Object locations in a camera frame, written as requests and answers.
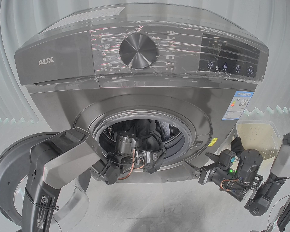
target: black zip tie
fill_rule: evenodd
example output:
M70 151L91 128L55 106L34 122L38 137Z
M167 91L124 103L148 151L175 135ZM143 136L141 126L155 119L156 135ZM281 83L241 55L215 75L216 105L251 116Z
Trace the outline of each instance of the black zip tie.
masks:
M29 194L29 192L27 191L27 189L25 188L25 194L26 194L26 196L28 197L28 199L31 201L31 203L35 206L35 207L37 207L37 208L39 208L39 209L45 209L45 210L55 210L55 211L58 211L59 210L59 207L58 206L44 206L44 205L40 205L40 204L38 204L38 203L36 203L33 199L32 199L32 197L30 196L30 194Z

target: play pause button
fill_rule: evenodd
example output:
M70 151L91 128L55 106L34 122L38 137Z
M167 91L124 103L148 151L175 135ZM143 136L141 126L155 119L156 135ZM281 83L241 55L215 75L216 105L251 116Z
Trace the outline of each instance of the play pause button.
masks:
M252 74L254 72L254 68L252 66L248 67L248 74Z

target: copper cable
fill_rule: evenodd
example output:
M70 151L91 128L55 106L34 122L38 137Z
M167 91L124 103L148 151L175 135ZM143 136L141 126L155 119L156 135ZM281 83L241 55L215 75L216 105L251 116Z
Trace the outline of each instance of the copper cable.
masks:
M235 180L223 180L221 183L220 183L220 188L224 191L231 191L232 189L227 189L227 188L224 188L222 186L222 184L225 182L225 181L238 181L239 179L235 179Z
M142 159L142 161L143 161L143 165L142 165L141 167L139 167L139 168L134 168L134 170L135 170L135 169L141 169L141 168L144 167L144 165L145 165L145 161L144 161L144 159Z
M124 180L124 179L127 179L127 178L131 175L131 173L132 173L132 171L133 171L133 169L134 169L134 162L135 162L135 148L133 149L133 155L132 155L132 157L133 157L133 163L132 163L132 168L131 168L129 174L126 175L125 177L118 178L118 180Z

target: washing machine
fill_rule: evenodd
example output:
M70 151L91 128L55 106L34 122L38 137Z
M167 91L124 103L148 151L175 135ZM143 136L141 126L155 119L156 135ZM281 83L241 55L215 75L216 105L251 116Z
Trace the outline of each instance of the washing machine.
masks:
M136 3L73 13L20 47L15 63L54 132L80 127L108 153L113 125L149 119L165 133L153 174L122 182L187 180L186 160L203 166L230 134L258 83L268 48L208 10Z

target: sticker label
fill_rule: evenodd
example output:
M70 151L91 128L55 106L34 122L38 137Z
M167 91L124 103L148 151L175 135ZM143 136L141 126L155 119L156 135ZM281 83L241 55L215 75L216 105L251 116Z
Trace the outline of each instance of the sticker label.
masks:
M70 23L76 23L79 21L87 20L87 19L95 19L95 18L100 18L100 17L119 15L124 8L125 7L114 7L114 8L108 8L108 9L93 10L93 11L84 12L81 14L68 16L64 19L59 20L55 24L51 25L49 28L45 29L43 32L49 31L51 29L55 29L57 27L65 26Z
M222 120L239 119L253 96L253 93L254 92L236 91Z
M146 160L146 162L148 164L150 163L150 156L151 156L151 152L147 151L147 160Z
M218 140L217 138L214 138L214 139L211 141L211 143L208 145L208 147L212 147L212 146L215 144L215 142L216 142L217 140Z
M48 196L47 195L42 195L40 204L42 206L47 206L48 204ZM36 222L36 227L43 229L44 223L46 219L46 210L45 209L39 209L38 211L38 217L37 217L37 222Z
M210 170L207 171L206 176L205 176L205 179L203 181L204 184L207 182L207 179L209 178L209 173L210 172L211 172Z

